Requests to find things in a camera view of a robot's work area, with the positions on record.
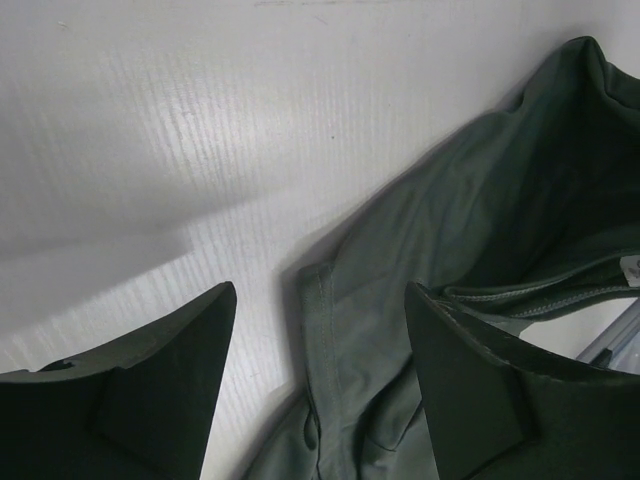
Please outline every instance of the seam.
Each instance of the seam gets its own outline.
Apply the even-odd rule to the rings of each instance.
[[[338,362],[336,362],[336,350],[335,350],[335,316],[333,314],[333,272],[329,270],[329,326],[331,328],[331,350],[333,354],[333,372],[335,375],[336,387],[338,389],[338,401],[336,402],[336,406],[338,407],[338,418],[340,419],[340,430],[342,430],[344,425],[344,412],[342,411],[342,384],[340,383],[340,375],[338,373]],[[346,472],[346,458],[345,451],[342,445],[342,436],[338,435],[338,447],[340,448],[340,468],[342,470],[343,477],[345,480],[347,479]]]
[[[316,279],[318,280],[318,288],[320,290],[320,306],[322,308],[322,312],[324,313],[326,310],[326,305],[325,305],[325,301],[324,301],[324,288],[322,286],[322,278],[320,277],[320,269],[318,269],[318,271],[316,271]],[[324,319],[321,322],[320,325],[320,338],[322,339],[322,356],[324,357],[324,369],[327,372],[327,375],[330,374],[330,368],[329,368],[329,356],[327,355],[327,341],[326,341],[326,337],[325,337],[325,322]],[[331,398],[331,403],[333,404],[334,408],[336,407],[336,399],[335,399],[335,392],[333,391],[333,382],[328,382],[328,386],[329,386],[329,395]]]
[[[520,290],[512,290],[510,292],[493,293],[488,295],[458,295],[455,293],[450,293],[449,297],[455,298],[456,300],[466,300],[467,302],[488,302],[491,300],[500,300],[501,298],[509,298],[524,293],[535,292],[536,290],[540,290],[550,285],[553,284],[538,285],[536,287],[529,287]]]
[[[596,295],[599,295],[601,293],[607,293],[607,292],[618,292],[618,291],[632,291],[633,289],[630,289],[629,287],[603,287],[603,288],[599,288],[597,290],[592,290],[590,292],[584,292],[581,293],[579,295],[574,295],[573,297],[569,297],[569,298],[565,298],[563,300],[557,300],[555,302],[549,303],[547,305],[542,305],[540,307],[536,307],[536,308],[532,308],[529,310],[526,310],[524,312],[520,312],[514,315],[514,317],[517,318],[521,318],[521,317],[526,317],[528,315],[536,315],[536,314],[543,314],[543,313],[548,313],[552,310],[555,310],[557,308],[562,308],[565,307],[567,305],[571,305],[572,303],[576,303],[579,302],[580,300],[585,300],[587,298],[591,298],[591,297],[595,297]]]

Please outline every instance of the dark green fabric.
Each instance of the dark green fabric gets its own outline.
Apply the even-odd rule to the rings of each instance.
[[[440,480],[640,478],[639,375],[555,355],[444,305],[407,287]]]
[[[93,350],[0,375],[0,477],[197,480],[235,306],[222,284]]]
[[[408,281],[515,334],[637,295],[612,265],[640,250],[640,84],[581,38],[516,103],[462,129],[366,212],[332,260],[302,272],[308,393],[246,479],[438,478]]]

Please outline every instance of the white tag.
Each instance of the white tag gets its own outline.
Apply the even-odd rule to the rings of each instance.
[[[640,255],[622,257],[620,268],[630,287],[640,287]]]

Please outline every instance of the white wall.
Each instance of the white wall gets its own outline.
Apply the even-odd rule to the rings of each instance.
[[[0,369],[41,367],[233,280],[203,471],[232,478],[300,385],[290,278],[336,234],[317,242],[563,41],[594,35],[640,74],[639,13],[610,0],[5,0]]]

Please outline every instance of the green jacket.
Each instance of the green jacket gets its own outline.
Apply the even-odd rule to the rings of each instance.
[[[512,334],[637,296],[618,264],[640,253],[639,108],[640,83],[576,39],[512,108],[478,118],[389,188],[334,258],[301,274],[307,393],[245,478],[438,478],[409,281]]]

